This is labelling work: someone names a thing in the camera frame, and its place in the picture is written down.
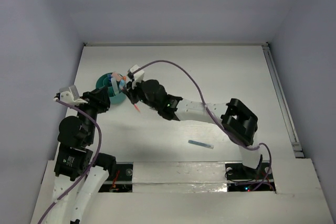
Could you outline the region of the green round pen holder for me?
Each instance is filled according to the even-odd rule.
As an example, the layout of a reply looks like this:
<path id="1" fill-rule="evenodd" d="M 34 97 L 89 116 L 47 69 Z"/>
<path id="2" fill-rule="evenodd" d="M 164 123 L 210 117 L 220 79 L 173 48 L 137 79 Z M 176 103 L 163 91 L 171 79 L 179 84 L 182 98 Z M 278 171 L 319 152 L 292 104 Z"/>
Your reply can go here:
<path id="1" fill-rule="evenodd" d="M 113 86 L 109 80 L 108 75 L 111 73 L 103 74 L 97 81 L 96 81 L 96 89 L 107 87 L 108 88 L 108 96 L 110 99 L 111 104 L 120 104 L 122 103 L 127 97 L 121 91 L 118 94 L 114 93 Z"/>

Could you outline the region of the green highlighter marker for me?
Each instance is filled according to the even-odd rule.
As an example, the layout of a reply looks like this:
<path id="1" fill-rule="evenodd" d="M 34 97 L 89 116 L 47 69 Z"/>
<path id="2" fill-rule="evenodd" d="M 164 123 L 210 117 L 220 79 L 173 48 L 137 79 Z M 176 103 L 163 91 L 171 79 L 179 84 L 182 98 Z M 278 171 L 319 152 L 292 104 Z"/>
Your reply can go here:
<path id="1" fill-rule="evenodd" d="M 112 85 L 112 88 L 113 88 L 114 96 L 118 95 L 119 94 L 119 86 L 118 86 L 117 80 L 114 77 L 111 77 L 110 82 L 111 82 L 111 85 Z"/>

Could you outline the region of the pink pencil sharpener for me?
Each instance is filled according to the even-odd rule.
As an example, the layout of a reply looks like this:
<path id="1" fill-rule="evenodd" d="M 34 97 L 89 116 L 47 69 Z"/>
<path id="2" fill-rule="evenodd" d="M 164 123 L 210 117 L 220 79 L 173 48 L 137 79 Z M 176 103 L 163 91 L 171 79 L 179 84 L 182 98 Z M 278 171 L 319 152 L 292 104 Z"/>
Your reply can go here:
<path id="1" fill-rule="evenodd" d="M 120 80 L 123 79 L 123 76 L 120 75 L 120 74 L 117 73 L 117 72 L 113 72 L 113 73 L 111 74 L 111 77 L 112 77 L 112 78 L 115 78 L 116 81 L 120 81 Z"/>

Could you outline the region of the blue gel pen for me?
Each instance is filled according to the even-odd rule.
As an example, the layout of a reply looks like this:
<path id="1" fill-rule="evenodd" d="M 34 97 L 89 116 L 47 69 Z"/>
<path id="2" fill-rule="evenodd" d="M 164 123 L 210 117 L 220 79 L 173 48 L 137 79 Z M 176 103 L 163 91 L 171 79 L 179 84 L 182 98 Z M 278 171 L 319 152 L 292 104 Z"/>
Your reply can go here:
<path id="1" fill-rule="evenodd" d="M 213 149 L 214 148 L 214 146 L 211 145 L 211 144 L 206 144 L 206 143 L 202 143 L 202 142 L 198 142 L 198 141 L 193 141 L 193 140 L 189 140 L 188 143 L 192 144 L 192 145 L 204 147 L 204 148 L 209 148 L 209 149 Z"/>

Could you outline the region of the blue highlighter marker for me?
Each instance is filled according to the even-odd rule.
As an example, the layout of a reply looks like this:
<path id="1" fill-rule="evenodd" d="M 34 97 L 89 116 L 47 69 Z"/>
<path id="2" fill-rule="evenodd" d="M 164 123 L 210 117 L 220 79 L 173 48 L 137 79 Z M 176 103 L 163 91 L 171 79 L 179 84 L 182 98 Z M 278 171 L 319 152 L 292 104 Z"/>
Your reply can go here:
<path id="1" fill-rule="evenodd" d="M 123 82 L 123 81 L 119 82 L 119 90 L 123 90 L 125 85 L 126 85 L 126 82 Z"/>

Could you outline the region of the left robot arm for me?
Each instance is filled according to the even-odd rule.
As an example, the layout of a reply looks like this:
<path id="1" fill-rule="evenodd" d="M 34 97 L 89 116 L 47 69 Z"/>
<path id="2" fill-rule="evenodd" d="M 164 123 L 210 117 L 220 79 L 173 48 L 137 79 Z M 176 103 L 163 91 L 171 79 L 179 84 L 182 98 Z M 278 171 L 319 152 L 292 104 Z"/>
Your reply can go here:
<path id="1" fill-rule="evenodd" d="M 73 109 L 58 127 L 58 154 L 50 206 L 39 223 L 83 223 L 99 189 L 116 174 L 114 156 L 100 152 L 98 114 L 110 109 L 106 87 L 79 94 L 76 86 L 59 90 L 54 101 Z"/>

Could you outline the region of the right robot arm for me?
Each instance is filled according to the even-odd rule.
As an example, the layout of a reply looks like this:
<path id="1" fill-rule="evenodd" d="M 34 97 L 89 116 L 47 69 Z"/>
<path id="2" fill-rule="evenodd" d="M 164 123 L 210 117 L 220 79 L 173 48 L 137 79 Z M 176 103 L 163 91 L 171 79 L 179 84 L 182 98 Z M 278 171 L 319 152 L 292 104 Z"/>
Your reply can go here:
<path id="1" fill-rule="evenodd" d="M 128 82 L 123 93 L 132 104 L 142 102 L 168 121 L 196 121 L 217 125 L 239 146 L 242 164 L 241 176 L 256 178 L 263 161 L 254 140 L 258 130 L 258 117 L 241 100 L 232 98 L 228 103 L 195 102 L 168 94 L 157 80 Z"/>

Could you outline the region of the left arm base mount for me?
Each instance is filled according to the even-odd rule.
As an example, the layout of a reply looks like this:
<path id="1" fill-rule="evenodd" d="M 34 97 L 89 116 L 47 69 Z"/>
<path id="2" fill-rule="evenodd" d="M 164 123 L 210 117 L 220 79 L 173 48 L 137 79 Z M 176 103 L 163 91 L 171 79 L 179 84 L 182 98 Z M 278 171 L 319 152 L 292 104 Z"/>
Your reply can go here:
<path id="1" fill-rule="evenodd" d="M 133 163 L 117 163 L 116 173 L 109 177 L 100 187 L 99 193 L 131 193 Z"/>

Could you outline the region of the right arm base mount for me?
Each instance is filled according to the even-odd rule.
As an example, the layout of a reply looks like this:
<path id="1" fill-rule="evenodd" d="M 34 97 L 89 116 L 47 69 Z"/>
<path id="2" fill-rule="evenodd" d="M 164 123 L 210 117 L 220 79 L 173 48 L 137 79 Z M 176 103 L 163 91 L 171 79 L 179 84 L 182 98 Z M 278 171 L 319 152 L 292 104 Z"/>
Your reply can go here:
<path id="1" fill-rule="evenodd" d="M 276 191 L 269 163 L 263 162 L 256 172 L 247 172 L 241 163 L 226 163 L 225 178 L 229 192 Z"/>

